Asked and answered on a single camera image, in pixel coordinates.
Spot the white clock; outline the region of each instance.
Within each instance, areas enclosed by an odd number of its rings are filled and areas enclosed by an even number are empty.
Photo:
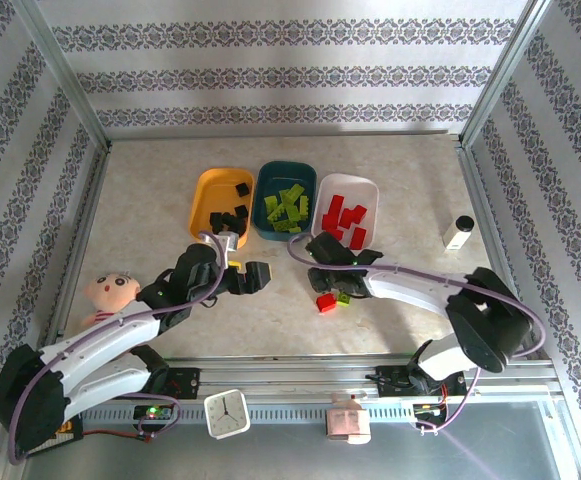
[[[250,428],[246,397],[239,390],[228,390],[203,401],[211,437],[222,438],[243,433]]]

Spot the small white canister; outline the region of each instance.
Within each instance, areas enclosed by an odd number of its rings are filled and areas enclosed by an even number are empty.
[[[468,240],[473,228],[474,220],[471,217],[461,215],[457,218],[442,237],[446,250],[459,250]]]

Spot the teal bin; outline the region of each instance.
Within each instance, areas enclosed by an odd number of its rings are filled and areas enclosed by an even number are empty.
[[[301,221],[298,225],[301,227],[302,232],[310,231],[314,202],[317,197],[317,172],[305,163],[275,160],[266,163],[259,170],[259,178],[256,183],[252,223],[261,238],[277,242],[287,242],[292,235],[295,235],[289,232],[274,231],[272,225],[268,223],[266,204],[263,201],[265,197],[276,195],[277,201],[280,202],[279,191],[290,189],[295,183],[305,188],[302,195],[308,196],[308,220]]]

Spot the plush toy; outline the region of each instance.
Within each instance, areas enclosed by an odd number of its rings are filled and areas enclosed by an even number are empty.
[[[81,322],[82,328],[89,328],[117,313],[135,299],[141,291],[139,282],[122,273],[103,275],[88,284],[84,293],[97,313],[87,316]]]

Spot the table surface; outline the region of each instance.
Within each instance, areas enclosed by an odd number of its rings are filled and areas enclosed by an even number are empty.
[[[127,272],[142,285],[173,267],[193,241],[188,218],[197,179],[206,169],[258,170],[271,160],[312,165],[318,179],[340,172],[379,187],[373,249],[400,263],[440,272],[489,266],[481,234],[446,251],[441,235],[459,215],[474,213],[448,135],[268,137],[115,142],[79,274],[66,333],[75,334],[93,307],[83,288],[103,273]],[[273,279],[255,295],[223,294],[212,309],[150,342],[164,357],[411,353],[451,331],[449,322],[385,299],[352,300],[320,315],[307,267],[285,243],[252,229],[231,259],[260,260]]]

